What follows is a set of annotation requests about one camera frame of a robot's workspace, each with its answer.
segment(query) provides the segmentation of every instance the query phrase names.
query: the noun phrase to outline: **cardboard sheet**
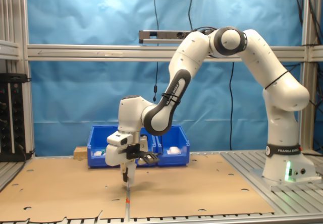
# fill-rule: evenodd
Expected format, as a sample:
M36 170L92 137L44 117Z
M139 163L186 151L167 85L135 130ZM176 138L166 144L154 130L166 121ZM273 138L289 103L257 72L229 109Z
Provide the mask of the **cardboard sheet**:
M138 169L135 183L132 218L274 212L220 155L191 156L187 167Z
M127 190L121 183L119 169L89 169L86 160L36 159L0 192L0 222L96 218L102 211L124 218Z

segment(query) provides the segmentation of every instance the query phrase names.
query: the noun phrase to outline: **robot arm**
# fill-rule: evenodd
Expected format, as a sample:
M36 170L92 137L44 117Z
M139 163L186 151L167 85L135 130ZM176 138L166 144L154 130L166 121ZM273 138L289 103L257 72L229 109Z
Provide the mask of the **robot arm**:
M170 129L177 105L209 54L219 58L237 54L277 108L296 111L306 107L309 102L307 89L281 65L256 31L242 32L226 27L210 35L191 32L172 57L169 65L170 83L157 105L139 95L127 96L120 101L118 131L107 138L109 145L105 160L108 165L121 164L125 182L133 184L134 159L140 158L147 163L158 161L155 154L147 152L147 139L140 135L142 126L156 136Z

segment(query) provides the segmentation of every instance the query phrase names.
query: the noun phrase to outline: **white robotic arm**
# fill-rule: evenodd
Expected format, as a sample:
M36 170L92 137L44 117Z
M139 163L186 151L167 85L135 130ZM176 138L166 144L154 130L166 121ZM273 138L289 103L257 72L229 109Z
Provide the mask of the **white robotic arm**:
M148 133L160 136L170 129L177 105L209 54L219 58L238 55L256 81L264 87L263 94L269 122L268 146L272 148L268 158L272 160L278 157L278 161L285 166L282 167L285 175L286 162L289 159L286 160L281 156L300 155L297 125L292 115L294 111L307 106L309 102L307 89L282 66L269 45L256 31L242 32L233 27L216 30L210 35L194 31L183 40L172 57L169 65L170 83L157 105L138 95L127 96L120 101L118 131L107 138L109 144L105 160L108 165L121 164L124 182L133 184L136 158L147 163L158 161L154 153L147 152L147 138L140 135L140 130L144 126ZM270 110L272 107L280 109L282 113L273 113L274 111ZM288 131L280 129L282 122L285 122ZM293 155L289 155L288 152L279 153L279 149L291 150ZM275 174L272 165L266 163L265 177L275 181L281 180L282 174Z

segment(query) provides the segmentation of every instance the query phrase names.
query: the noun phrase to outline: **wire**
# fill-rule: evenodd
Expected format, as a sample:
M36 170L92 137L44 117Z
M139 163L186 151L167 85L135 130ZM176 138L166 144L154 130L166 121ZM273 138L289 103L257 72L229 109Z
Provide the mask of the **wire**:
M158 16L157 16L157 9L156 9L156 0L153 0L153 5L155 8L155 16L156 16L156 22L157 22L157 30L159 30L159 23L158 23ZM155 78L155 85L153 87L153 102L156 102L156 93L157 93L157 77L158 77L158 62L156 62L156 78Z
M323 155L318 155L318 154L313 154L313 153L303 153L303 155L315 156L315 157L323 157Z
M323 114L323 111L320 108L318 108L317 105L313 103L313 101L309 100L309 102L315 106L315 109L319 110Z
M296 67L299 66L301 64L290 64L290 65L283 65L284 67Z
M301 25L303 25L303 19L302 19L302 9L301 6L299 4L299 1L296 0L297 2L297 8L298 8L298 17L299 17L299 22L301 23Z
M316 33L316 36L317 36L317 41L319 42L319 44L321 44L320 36L319 36L318 30L317 30L317 26L319 28L319 32L320 32L321 37L323 37L323 34L322 34L322 31L321 31L319 22L317 21L316 14L315 14L315 11L313 9L313 5L312 5L311 0L308 0L308 6L309 6L310 13L312 15L312 20L313 20L313 23L314 23L314 29L315 29L315 33Z
M232 71L231 71L231 77L230 77L230 82L229 82L229 89L230 89L230 94L231 94L231 116L230 116L230 150L232 150L232 145L231 145L231 139L232 139L232 115L233 115L233 95L232 95L232 89L231 89L231 81L233 77L233 71L234 71L234 62L232 62Z
M20 144L18 145L18 149L21 150L21 152L24 154L24 162L23 164L20 166L20 168L18 169L18 171L15 173L15 175L8 181L6 182L6 184L0 189L3 190L8 184L10 184L12 182L12 180L14 180L14 178L21 172L21 170L25 167L26 165L26 161L27 161L27 157L26 157L26 154L25 154L25 151L24 151L24 148L23 146L21 146Z
M161 145L161 152L162 152L162 155L163 155L164 154L163 136L160 136L160 145Z
M191 30L193 30L192 21L191 21L191 7L192 7L192 0L190 0L190 7L188 8L188 20L190 21Z

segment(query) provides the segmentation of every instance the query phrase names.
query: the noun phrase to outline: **blue backdrop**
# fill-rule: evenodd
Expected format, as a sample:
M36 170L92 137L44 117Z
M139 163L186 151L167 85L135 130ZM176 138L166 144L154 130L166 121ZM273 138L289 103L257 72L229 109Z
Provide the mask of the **blue backdrop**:
M160 30L189 30L190 0L156 0ZM193 0L193 27L255 29L271 46L301 44L295 0ZM137 45L139 30L156 29L153 0L28 0L30 43ZM158 97L169 82L159 63ZM205 62L174 115L193 151L228 150L232 63ZM31 62L36 154L70 155L85 146L92 125L117 124L120 99L152 101L155 63ZM293 71L299 78L299 67ZM235 64L233 149L264 149L262 87Z

